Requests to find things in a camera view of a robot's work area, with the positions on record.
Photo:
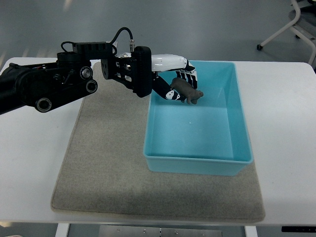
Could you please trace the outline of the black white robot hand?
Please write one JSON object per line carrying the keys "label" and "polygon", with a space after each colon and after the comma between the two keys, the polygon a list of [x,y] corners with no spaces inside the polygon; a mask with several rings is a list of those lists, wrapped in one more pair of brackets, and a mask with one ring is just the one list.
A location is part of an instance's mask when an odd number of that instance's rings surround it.
{"label": "black white robot hand", "polygon": [[171,88],[160,75],[160,72],[174,71],[176,78],[185,79],[194,89],[198,90],[198,76],[196,68],[183,56],[174,54],[154,54],[148,47],[138,46],[131,53],[133,57],[140,56],[140,62],[145,66],[140,72],[145,73],[145,81],[149,89],[166,100],[184,99],[175,89]]}

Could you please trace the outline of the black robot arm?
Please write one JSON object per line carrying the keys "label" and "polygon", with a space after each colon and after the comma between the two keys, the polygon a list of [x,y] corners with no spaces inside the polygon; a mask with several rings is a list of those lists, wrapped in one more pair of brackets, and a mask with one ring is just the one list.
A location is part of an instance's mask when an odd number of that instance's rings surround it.
{"label": "black robot arm", "polygon": [[72,51],[63,49],[53,63],[10,63],[0,76],[0,113],[24,106],[46,113],[96,92],[91,60],[114,59],[122,31],[128,32],[133,47],[131,30],[122,27],[111,41],[70,42]]}

